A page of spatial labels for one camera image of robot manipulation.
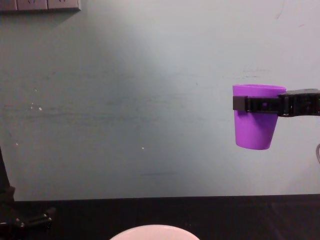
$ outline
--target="cable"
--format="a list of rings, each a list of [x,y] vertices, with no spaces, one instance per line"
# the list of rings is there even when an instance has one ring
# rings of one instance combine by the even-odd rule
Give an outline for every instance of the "cable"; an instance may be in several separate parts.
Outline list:
[[[318,162],[320,163],[320,144],[316,146],[315,154],[316,154],[316,158],[318,159]]]

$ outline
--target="cup rim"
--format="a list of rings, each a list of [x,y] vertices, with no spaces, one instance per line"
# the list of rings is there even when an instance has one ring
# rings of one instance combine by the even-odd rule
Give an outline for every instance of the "cup rim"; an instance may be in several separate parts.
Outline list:
[[[254,88],[254,89],[277,89],[277,90],[286,90],[284,86],[278,85],[268,85],[268,84],[235,84],[233,87],[236,88]]]

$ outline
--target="white bowl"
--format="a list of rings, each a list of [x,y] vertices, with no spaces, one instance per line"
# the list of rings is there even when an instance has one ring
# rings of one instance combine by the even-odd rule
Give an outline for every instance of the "white bowl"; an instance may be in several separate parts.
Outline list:
[[[199,240],[199,238],[174,226],[146,225],[121,232],[111,240]]]

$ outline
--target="robotic arm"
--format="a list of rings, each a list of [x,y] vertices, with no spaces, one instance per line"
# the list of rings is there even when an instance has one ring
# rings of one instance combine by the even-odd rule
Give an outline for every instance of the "robotic arm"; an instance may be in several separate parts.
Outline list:
[[[286,91],[275,97],[233,96],[233,110],[244,113],[276,114],[278,117],[320,116],[320,90]],[[320,144],[316,157],[320,163]]]

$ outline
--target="scratch mark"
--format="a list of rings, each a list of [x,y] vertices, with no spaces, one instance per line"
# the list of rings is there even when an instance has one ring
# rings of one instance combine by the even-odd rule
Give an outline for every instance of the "scratch mark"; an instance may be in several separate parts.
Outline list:
[[[275,19],[279,19],[280,18],[280,16],[282,15],[282,13],[284,12],[284,9],[285,9],[285,5],[286,5],[286,0],[283,0],[283,2],[282,2],[282,6],[281,6],[281,10],[280,10],[280,12],[275,16]]]
[[[247,69],[247,70],[243,70],[244,73],[263,73],[263,72],[270,72],[270,70],[268,69]]]
[[[141,177],[156,177],[156,176],[168,176],[168,175],[176,175],[177,172],[169,171],[169,172],[151,172],[151,173],[141,173]]]
[[[243,76],[243,79],[246,79],[246,78],[260,78],[260,76]]]

